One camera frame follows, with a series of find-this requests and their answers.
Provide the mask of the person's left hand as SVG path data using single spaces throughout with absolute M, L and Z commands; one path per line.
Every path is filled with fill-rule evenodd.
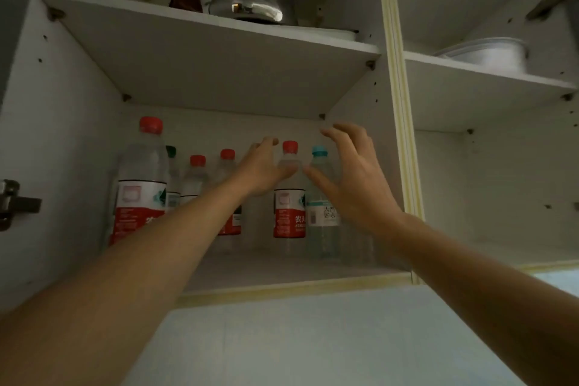
M 278 138 L 266 136 L 261 142 L 251 144 L 248 152 L 231 176 L 232 187 L 242 198 L 261 195 L 274 189 L 275 168 L 274 148 Z

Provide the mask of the person's right hand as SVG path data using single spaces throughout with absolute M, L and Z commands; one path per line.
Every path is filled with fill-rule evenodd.
M 334 125 L 322 128 L 320 133 L 334 142 Z M 373 156 L 341 154 L 336 148 L 342 167 L 342 209 L 337 209 L 338 213 L 383 241 L 404 239 L 406 214 L 391 192 L 374 145 Z

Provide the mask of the person's left forearm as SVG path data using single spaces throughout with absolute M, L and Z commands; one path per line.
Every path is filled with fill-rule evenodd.
M 0 386 L 118 386 L 248 196 L 230 179 L 0 320 Z

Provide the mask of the person's right forearm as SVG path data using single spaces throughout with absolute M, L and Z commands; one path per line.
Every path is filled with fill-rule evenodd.
M 368 226 L 527 386 L 579 386 L 579 297 L 409 214 Z

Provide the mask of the small red-capped water bottle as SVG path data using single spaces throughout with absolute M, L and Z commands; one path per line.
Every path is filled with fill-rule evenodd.
M 220 159 L 217 163 L 211 185 L 213 187 L 224 182 L 236 168 L 236 152 L 233 149 L 225 148 L 221 150 Z M 233 253 L 239 246 L 242 235 L 242 206 L 239 205 L 233 214 L 218 233 L 212 245 L 212 250 L 216 254 L 227 255 Z
M 273 192 L 273 239 L 271 248 L 277 254 L 303 257 L 306 254 L 306 177 L 298 157 L 296 141 L 284 141 L 279 166 L 295 165 L 293 176 L 282 180 Z
M 192 155 L 189 166 L 181 181 L 179 205 L 183 207 L 193 199 L 198 198 L 207 187 L 209 176 L 206 169 L 206 156 Z

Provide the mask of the teal-capped water bottle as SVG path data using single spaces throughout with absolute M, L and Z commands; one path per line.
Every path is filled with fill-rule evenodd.
M 337 181 L 337 174 L 326 147 L 321 145 L 312 147 L 310 164 L 331 181 Z M 308 183 L 305 195 L 308 253 L 316 259 L 338 261 L 340 216 L 328 197 L 313 182 Z

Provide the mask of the narrow white cabinet shelf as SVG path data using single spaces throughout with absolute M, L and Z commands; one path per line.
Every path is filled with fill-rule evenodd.
M 413 128 L 460 133 L 572 96 L 570 82 L 404 51 Z

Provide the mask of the green-capped water bottle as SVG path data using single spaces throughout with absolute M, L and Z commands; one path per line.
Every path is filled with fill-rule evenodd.
M 169 181 L 167 184 L 167 207 L 170 212 L 180 205 L 181 199 L 181 175 L 177 163 L 177 149 L 174 146 L 166 146 L 169 158 Z

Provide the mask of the wide white cabinet shelf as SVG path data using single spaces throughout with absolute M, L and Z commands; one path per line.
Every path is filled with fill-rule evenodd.
M 377 46 L 133 0 L 42 0 L 129 101 L 318 119 Z

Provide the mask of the large red-capped water bottle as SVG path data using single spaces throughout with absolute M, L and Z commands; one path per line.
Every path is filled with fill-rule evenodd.
M 160 118 L 141 117 L 136 140 L 120 156 L 108 247 L 166 212 L 169 156 L 162 133 Z

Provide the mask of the white bowl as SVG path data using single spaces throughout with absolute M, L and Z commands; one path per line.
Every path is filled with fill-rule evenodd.
M 479 38 L 441 49 L 433 55 L 484 68 L 528 73 L 529 47 L 517 38 Z

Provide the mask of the dark brown small object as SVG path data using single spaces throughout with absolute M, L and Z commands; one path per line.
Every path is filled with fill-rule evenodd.
M 198 13 L 204 12 L 201 0 L 170 0 L 169 7 Z

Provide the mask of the silver metal cabinet hinge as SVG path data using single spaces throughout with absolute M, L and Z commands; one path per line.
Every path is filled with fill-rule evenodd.
M 538 4 L 531 9 L 526 15 L 525 20 L 528 22 L 545 21 L 553 10 L 566 0 L 540 0 Z

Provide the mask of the dark metal cabinet hinge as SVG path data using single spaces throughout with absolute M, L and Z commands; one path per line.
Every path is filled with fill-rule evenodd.
M 20 184 L 16 180 L 0 180 L 0 231 L 10 229 L 17 214 L 38 214 L 42 199 L 20 195 Z

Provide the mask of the white wall cabinet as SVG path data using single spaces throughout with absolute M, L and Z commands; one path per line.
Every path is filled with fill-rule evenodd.
M 202 14 L 210 1 L 201 0 Z M 145 116 L 163 121 L 180 174 L 203 155 L 211 176 L 222 149 L 239 159 L 264 135 L 298 142 L 303 164 L 325 145 L 338 171 L 337 149 L 319 129 L 352 121 L 368 130 L 407 212 L 521 270 L 579 271 L 579 91 L 465 132 L 413 128 L 404 51 L 434 56 L 465 41 L 517 38 L 529 48 L 526 74 L 579 88 L 565 10 L 526 21 L 538 1 L 295 0 L 299 27 L 280 27 L 371 44 L 381 57 L 329 112 L 294 119 L 133 103 L 42 0 L 29 0 L 0 105 L 0 180 L 18 181 L 42 207 L 0 232 L 3 308 L 107 248 L 119 159 Z

